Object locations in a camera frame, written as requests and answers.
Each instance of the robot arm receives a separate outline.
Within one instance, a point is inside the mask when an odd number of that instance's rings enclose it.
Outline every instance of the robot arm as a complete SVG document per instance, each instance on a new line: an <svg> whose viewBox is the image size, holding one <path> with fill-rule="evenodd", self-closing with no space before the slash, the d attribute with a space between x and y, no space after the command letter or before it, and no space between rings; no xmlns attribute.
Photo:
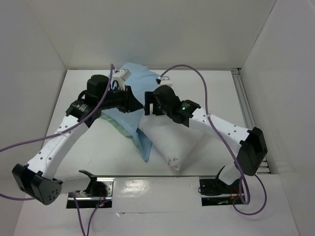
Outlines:
<svg viewBox="0 0 315 236"><path fill-rule="evenodd" d="M118 86L109 90L100 108L89 119L76 128L64 132L93 111L102 98L108 82L109 79L106 76L93 75L88 80L87 90L83 91L67 109L65 117L56 131L61 135L50 139L26 165L17 164L13 168L12 173L22 191L43 204L49 205L62 193L78 189L86 190L87 193L103 190L104 186L96 181L96 176L87 171L79 171L81 174L77 177L54 177L66 154L93 122L101 116L102 110L118 108L119 111L125 113L143 108L142 104L133 96L131 87L121 84L121 80L119 80Z"/></svg>
<svg viewBox="0 0 315 236"><path fill-rule="evenodd" d="M145 115L150 114L151 104L153 115L167 115L175 123L205 131L221 140L208 122L208 116L211 116L216 129L237 154L237 160L246 175L255 175L267 154L265 139L260 129L254 127L252 130L248 130L213 114L206 114L205 109L199 104L190 100L181 101L175 95L174 90L167 85L158 87L154 92L145 93ZM217 177L226 185L231 185L240 178L240 173L233 162L223 167Z"/></svg>

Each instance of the white pillow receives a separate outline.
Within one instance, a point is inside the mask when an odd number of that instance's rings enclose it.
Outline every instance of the white pillow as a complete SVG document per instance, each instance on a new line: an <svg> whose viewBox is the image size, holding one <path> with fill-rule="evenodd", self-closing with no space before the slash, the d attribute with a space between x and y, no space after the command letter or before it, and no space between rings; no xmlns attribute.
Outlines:
<svg viewBox="0 0 315 236"><path fill-rule="evenodd" d="M176 171L204 134L200 130L177 124L167 116L143 115L138 128Z"/></svg>

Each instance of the purple cable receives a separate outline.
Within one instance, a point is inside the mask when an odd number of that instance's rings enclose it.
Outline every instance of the purple cable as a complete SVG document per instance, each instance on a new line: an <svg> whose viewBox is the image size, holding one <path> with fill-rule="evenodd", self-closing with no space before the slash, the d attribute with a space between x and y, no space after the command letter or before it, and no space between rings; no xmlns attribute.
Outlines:
<svg viewBox="0 0 315 236"><path fill-rule="evenodd" d="M99 103L97 104L97 106L91 111L91 113L89 115L87 115L83 120L81 120L79 123L75 124L74 126L62 131L61 133L56 133L56 134L53 134L53 135L49 135L49 136L46 136L46 137L43 137L43 138L39 138L39 139L32 139L32 140L28 140L28 141L24 141L24 142L20 142L20 143L17 143L17 144L12 144L10 146L7 146L7 147L4 147L2 149L0 149L0 152L3 152L3 151L6 151L6 150L9 150L11 148L15 148L15 147L18 147L18 146L21 146L21 145L25 145L25 144L31 144L31 143L35 143L35 142L39 142L39 141L43 141L43 140L46 140L46 139L52 139L52 138L55 138L61 134L64 134L64 133L67 133L69 132L70 130L78 127L79 125L81 125L82 123L84 123L85 121L87 121L98 109L99 107L101 106L101 104L103 103L104 99L105 99L105 96L107 95L108 91L109 91L109 88L110 88L110 85L111 85L111 82L112 82L112 77L113 77L113 71L115 70L115 67L113 64L110 65L110 73L109 73L109 81L107 83L107 87L105 89L105 92L103 94L103 97L100 99ZM13 197L9 197L9 196L6 196L2 193L0 193L0 197L3 197L3 198L6 198L6 199L10 199L10 200L15 200L15 201L28 201L28 200L33 200L33 198L13 198Z"/></svg>
<svg viewBox="0 0 315 236"><path fill-rule="evenodd" d="M185 64L179 64L179 65L175 65L175 66L172 66L170 68L168 68L167 70L165 70L160 76L164 76L168 71L176 68L176 67L187 67L193 71L195 71L199 77L201 78L202 80L202 83L203 83L203 86L205 88L205 110L206 110L206 113L209 114L209 110L208 110L208 90L207 90L207 85L206 85L206 81L205 79L203 78L203 76L200 74L200 72L193 68L192 66L190 65L185 65ZM240 166L240 163L238 162L238 160L236 159L236 156L234 154L234 152L232 151L231 147L229 146L229 144L227 143L227 141L225 140L225 138L222 136L222 134L217 130L217 128L215 127L215 125L213 124L212 120L211 120L211 117L208 116L208 121L211 125L211 127L213 128L213 130L216 132L216 134L220 137L220 139L222 140L222 142L224 143L224 145L226 146L226 148L228 149L228 151L230 152L233 160L234 160L234 164L236 166L236 168L239 170L240 174L241 174L241 178L240 178L240 185L239 185L239 188L240 188L240 193L242 192L242 182L244 183L244 186L245 186L245 190L246 190L246 194L247 194L247 199L245 199L242 195L240 195L240 199L242 201L243 204L245 205L248 205L251 201L251 195L250 195L250 190L249 190L249 187L248 187L248 184L247 184L247 181L245 179L245 175L244 175L244 172ZM267 192L266 192L266 189L265 189L265 186L263 185L262 181L260 180L260 178L255 175L256 178L259 180L263 190L264 190L264 194L265 194L265 201L264 201L264 204L262 206L262 208L260 210L258 210L257 212L254 212L254 213L245 213L245 212L241 212L240 210L238 210L236 207L235 207L235 200L233 201L233 206L234 208L237 210L237 212L243 214L243 215L255 215L255 214L258 214L260 213L266 206L267 204Z"/></svg>
<svg viewBox="0 0 315 236"><path fill-rule="evenodd" d="M93 210L93 212L92 212L92 214L91 214L91 216L90 216L90 219L89 219L88 232L87 232L87 234L85 234L84 228L83 228L83 224L82 224L82 218L81 218L81 213L80 213L80 207L79 207L79 204L78 204L78 200L75 198L74 194L71 193L70 195L71 195L71 197L74 199L74 203L75 203L75 206L76 206L76 208L77 208L78 218L79 218L79 224L80 224L80 228L81 228L82 234L83 234L83 236L89 236L89 233L90 233L90 226L91 226L91 221L92 221L93 215L95 214L96 210L99 208L99 205L100 205L100 204L97 204L96 207L95 207L95 209Z"/></svg>
<svg viewBox="0 0 315 236"><path fill-rule="evenodd" d="M0 197L6 198L6 199L9 199L9 200L15 200L15 201L29 201L29 200L33 200L34 199L34 198L14 198L14 197L10 197L10 196L4 195L2 193L0 193Z"/></svg>

